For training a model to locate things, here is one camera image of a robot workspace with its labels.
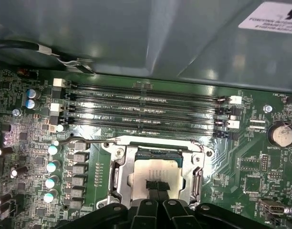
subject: green circuit board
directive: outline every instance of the green circuit board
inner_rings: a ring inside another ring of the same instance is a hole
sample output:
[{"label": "green circuit board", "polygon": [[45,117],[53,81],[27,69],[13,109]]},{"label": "green circuit board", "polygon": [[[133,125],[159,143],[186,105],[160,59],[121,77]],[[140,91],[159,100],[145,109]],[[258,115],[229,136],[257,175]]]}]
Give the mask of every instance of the green circuit board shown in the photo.
[{"label": "green circuit board", "polygon": [[[54,78],[65,79],[86,88],[88,85],[96,85],[110,89],[95,93],[84,90],[83,87],[72,87],[67,93],[77,95],[78,99],[75,101],[71,98],[54,98]],[[122,88],[123,93],[115,92],[117,88]],[[27,109],[25,106],[28,89],[35,89],[41,94],[37,110]],[[160,92],[160,96],[158,93],[148,96],[152,92]],[[175,96],[165,97],[164,93]],[[194,95],[205,96],[205,101],[200,104],[211,111],[209,114],[200,114],[193,109]],[[240,104],[219,105],[206,101],[208,98],[221,96],[240,96],[242,101]],[[270,226],[264,210],[259,206],[260,198],[274,199],[292,207],[292,143],[287,147],[280,147],[268,140],[268,130],[275,123],[285,122],[292,126],[292,103],[285,102],[287,96],[292,95],[133,77],[0,68],[0,147],[4,145],[14,148],[14,153],[3,158],[0,195],[11,192],[13,196],[19,195],[23,199],[22,210],[16,217],[0,220],[0,228],[54,228],[60,220],[73,220],[92,212],[96,209],[96,203],[106,198],[110,155],[99,144],[91,144],[87,149],[90,158],[87,161],[83,206],[79,210],[69,209],[67,195],[70,186],[66,177],[70,176],[67,168],[72,164],[68,155],[73,153],[73,146],[64,146],[61,152],[53,156],[48,154],[48,147],[56,140],[64,140],[73,135],[85,139],[108,139],[122,135],[194,139],[215,151],[215,155],[206,159],[204,165],[201,202],[216,204]],[[100,101],[94,101],[94,98],[108,102],[101,104]],[[149,101],[157,105],[152,105],[153,108],[146,106]],[[75,119],[65,132],[58,133],[51,124],[51,103],[81,108],[78,113],[63,113]],[[97,103],[96,109],[100,112],[92,112],[94,107],[89,108],[86,103]],[[271,106],[272,111],[264,112],[265,105]],[[232,119],[239,121],[240,126],[238,129],[230,129],[230,132],[236,134],[236,138],[217,138],[212,134],[216,126],[207,125],[206,122],[196,124],[187,118],[212,118],[215,116],[212,111],[218,106],[237,109],[238,113]],[[14,109],[20,109],[21,115],[13,116]],[[143,123],[140,117],[132,116],[141,112],[141,109],[144,109],[144,114],[150,115],[148,120],[143,119]],[[163,112],[164,118],[156,118],[156,114]],[[184,121],[177,120],[183,117],[186,117]],[[61,166],[49,174],[46,165],[53,160],[60,161]],[[29,171],[22,177],[10,178],[10,170],[14,165],[26,165]],[[48,192],[44,183],[51,175],[57,175],[60,183],[54,187],[58,191],[56,200],[47,204],[43,201],[44,194]]]}]

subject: screw hole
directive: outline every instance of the screw hole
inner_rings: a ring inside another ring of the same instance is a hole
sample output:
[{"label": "screw hole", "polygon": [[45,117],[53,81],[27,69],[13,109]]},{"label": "screw hole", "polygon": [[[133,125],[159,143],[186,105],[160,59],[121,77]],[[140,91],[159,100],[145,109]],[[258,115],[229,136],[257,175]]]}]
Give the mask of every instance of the screw hole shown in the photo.
[{"label": "screw hole", "polygon": [[211,151],[207,151],[207,156],[212,156],[213,153]]}]

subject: black cable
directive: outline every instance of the black cable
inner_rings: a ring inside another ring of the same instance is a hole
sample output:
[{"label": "black cable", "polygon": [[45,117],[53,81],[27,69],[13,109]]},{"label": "black cable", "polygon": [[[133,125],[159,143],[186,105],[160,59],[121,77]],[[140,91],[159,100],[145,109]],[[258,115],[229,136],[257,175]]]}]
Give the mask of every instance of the black cable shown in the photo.
[{"label": "black cable", "polygon": [[39,45],[32,42],[0,40],[0,49],[28,49],[39,50]]}]

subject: cylindrical capacitor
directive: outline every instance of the cylindrical capacitor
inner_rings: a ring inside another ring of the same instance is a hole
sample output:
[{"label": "cylindrical capacitor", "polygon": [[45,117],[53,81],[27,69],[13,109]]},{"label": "cylindrical capacitor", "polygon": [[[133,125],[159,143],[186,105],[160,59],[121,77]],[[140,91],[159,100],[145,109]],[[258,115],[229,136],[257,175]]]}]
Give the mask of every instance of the cylindrical capacitor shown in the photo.
[{"label": "cylindrical capacitor", "polygon": [[61,151],[61,148],[62,148],[61,146],[50,146],[48,148],[48,153],[50,155],[55,155]]},{"label": "cylindrical capacitor", "polygon": [[51,176],[50,178],[48,178],[46,181],[45,181],[45,186],[47,188],[53,188],[55,185],[57,185],[59,182],[59,178],[57,176]]},{"label": "cylindrical capacitor", "polygon": [[13,153],[13,148],[12,147],[4,147],[0,149],[0,156],[7,155],[7,154],[12,154]]},{"label": "cylindrical capacitor", "polygon": [[11,175],[13,177],[16,177],[16,176],[22,175],[22,174],[27,173],[27,172],[28,172],[27,166],[22,166],[22,167],[15,168],[14,170],[12,170]]},{"label": "cylindrical capacitor", "polygon": [[20,109],[13,109],[12,110],[12,115],[14,116],[14,117],[19,117],[19,116],[21,116],[22,115],[22,111],[20,110]]},{"label": "cylindrical capacitor", "polygon": [[12,196],[10,193],[6,193],[5,195],[1,196],[0,197],[0,205],[9,201],[11,199],[11,197]]},{"label": "cylindrical capacitor", "polygon": [[39,99],[41,96],[40,92],[38,92],[34,89],[27,90],[26,95],[30,99]]},{"label": "cylindrical capacitor", "polygon": [[56,169],[60,168],[60,162],[57,160],[54,160],[47,164],[46,170],[50,173],[54,172]]},{"label": "cylindrical capacitor", "polygon": [[3,212],[7,211],[7,210],[9,209],[9,207],[10,207],[10,203],[9,203],[9,202],[6,202],[6,203],[2,204],[2,205],[0,206],[0,215],[1,215]]},{"label": "cylindrical capacitor", "polygon": [[48,193],[46,193],[43,197],[45,203],[51,203],[58,196],[58,192],[56,189],[51,189]]},{"label": "cylindrical capacitor", "polygon": [[56,131],[57,131],[57,132],[64,132],[64,131],[67,130],[67,128],[68,128],[67,125],[59,124],[59,125],[57,125]]},{"label": "cylindrical capacitor", "polygon": [[28,109],[37,110],[40,107],[40,103],[38,101],[29,99],[26,101],[25,106]]}]

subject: white label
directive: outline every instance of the white label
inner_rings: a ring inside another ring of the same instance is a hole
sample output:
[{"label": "white label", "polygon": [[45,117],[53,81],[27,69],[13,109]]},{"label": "white label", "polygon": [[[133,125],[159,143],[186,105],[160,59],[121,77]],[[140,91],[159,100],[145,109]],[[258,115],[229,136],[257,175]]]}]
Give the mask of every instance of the white label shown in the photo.
[{"label": "white label", "polygon": [[264,2],[238,27],[292,33],[292,4]]}]

